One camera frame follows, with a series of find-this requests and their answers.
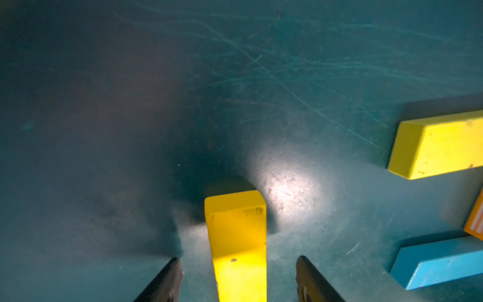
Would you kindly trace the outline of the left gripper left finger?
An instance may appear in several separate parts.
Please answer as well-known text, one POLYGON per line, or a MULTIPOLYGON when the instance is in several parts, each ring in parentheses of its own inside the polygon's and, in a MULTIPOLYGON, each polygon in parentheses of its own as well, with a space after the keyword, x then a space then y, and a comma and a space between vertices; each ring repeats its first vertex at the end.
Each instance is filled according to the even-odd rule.
POLYGON ((181 260, 172 258, 134 302, 177 302, 183 279, 181 260))

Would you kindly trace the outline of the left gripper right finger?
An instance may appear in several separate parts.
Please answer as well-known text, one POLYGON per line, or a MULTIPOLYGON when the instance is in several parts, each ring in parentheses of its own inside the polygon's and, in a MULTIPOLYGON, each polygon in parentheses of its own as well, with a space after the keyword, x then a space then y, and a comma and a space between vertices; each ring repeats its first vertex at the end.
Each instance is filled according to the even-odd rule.
POLYGON ((299 256, 296 262, 296 282, 300 302, 345 301, 304 255, 299 256))

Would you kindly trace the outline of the long yellow block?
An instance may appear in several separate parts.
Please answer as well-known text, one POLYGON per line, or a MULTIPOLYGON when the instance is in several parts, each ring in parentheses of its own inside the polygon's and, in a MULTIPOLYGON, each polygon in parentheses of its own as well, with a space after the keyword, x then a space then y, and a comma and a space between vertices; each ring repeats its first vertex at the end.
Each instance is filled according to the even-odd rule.
POLYGON ((267 301, 267 205, 257 190, 205 199, 218 299, 267 301))

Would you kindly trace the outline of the teal block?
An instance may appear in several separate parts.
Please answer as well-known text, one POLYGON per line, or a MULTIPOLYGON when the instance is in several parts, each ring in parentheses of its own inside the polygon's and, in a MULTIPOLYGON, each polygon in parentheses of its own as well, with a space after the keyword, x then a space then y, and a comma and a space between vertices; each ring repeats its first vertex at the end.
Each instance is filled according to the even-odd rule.
POLYGON ((400 249, 390 275, 406 290, 482 274, 482 240, 461 237, 400 249))

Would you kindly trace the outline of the orange block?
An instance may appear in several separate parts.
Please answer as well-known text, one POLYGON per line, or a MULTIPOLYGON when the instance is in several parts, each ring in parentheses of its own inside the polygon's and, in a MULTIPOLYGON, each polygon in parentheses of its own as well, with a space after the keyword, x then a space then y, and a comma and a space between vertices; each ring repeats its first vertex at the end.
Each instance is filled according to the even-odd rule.
POLYGON ((465 223, 464 231, 480 240, 483 239, 483 190, 480 193, 474 203, 474 206, 469 214, 469 217, 465 223))

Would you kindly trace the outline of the short yellow block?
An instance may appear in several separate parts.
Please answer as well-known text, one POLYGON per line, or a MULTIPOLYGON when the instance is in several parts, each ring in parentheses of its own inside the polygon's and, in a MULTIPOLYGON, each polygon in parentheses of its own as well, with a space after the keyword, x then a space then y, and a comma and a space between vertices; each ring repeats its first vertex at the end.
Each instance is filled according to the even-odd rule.
POLYGON ((482 111, 399 124, 388 171, 408 180, 482 166, 482 111))

